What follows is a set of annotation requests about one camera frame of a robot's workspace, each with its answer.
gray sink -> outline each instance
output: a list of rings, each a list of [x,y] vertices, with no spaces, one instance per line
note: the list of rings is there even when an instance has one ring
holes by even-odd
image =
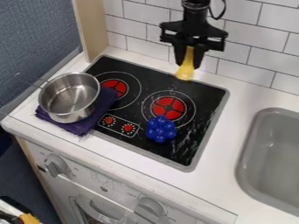
[[[257,114],[236,177],[254,199],[299,216],[298,113],[268,108]]]

stovetop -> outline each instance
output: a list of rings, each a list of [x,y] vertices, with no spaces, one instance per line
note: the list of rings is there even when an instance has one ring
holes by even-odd
[[[107,56],[86,72],[117,91],[115,104],[94,128],[100,136],[184,171],[199,161],[228,98],[224,89]],[[177,127],[177,137],[162,144],[146,137],[147,121],[161,115]]]

yellow toy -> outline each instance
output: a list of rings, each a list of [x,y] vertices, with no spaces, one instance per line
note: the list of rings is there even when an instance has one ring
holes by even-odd
[[[194,47],[187,46],[186,55],[184,56],[184,62],[176,72],[176,77],[183,81],[189,81],[194,75],[193,65]]]
[[[30,213],[22,214],[18,217],[24,224],[41,224],[39,220],[33,217]]]

stainless steel pot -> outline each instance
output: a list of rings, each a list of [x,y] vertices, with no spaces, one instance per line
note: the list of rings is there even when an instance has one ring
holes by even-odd
[[[93,114],[100,89],[88,73],[66,73],[42,88],[38,103],[55,122],[75,123]]]

red burner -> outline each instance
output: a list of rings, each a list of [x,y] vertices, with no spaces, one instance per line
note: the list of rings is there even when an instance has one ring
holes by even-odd
[[[105,80],[101,85],[105,88],[115,89],[118,98],[124,96],[128,91],[127,84],[121,80]]]
[[[113,118],[111,116],[105,118],[105,124],[112,124]]]
[[[162,97],[153,102],[152,112],[155,116],[166,116],[173,121],[180,118],[185,112],[184,103],[175,97]]]
[[[133,130],[133,125],[131,125],[131,124],[125,124],[123,126],[123,130],[126,131],[126,132],[130,132],[130,131]]]

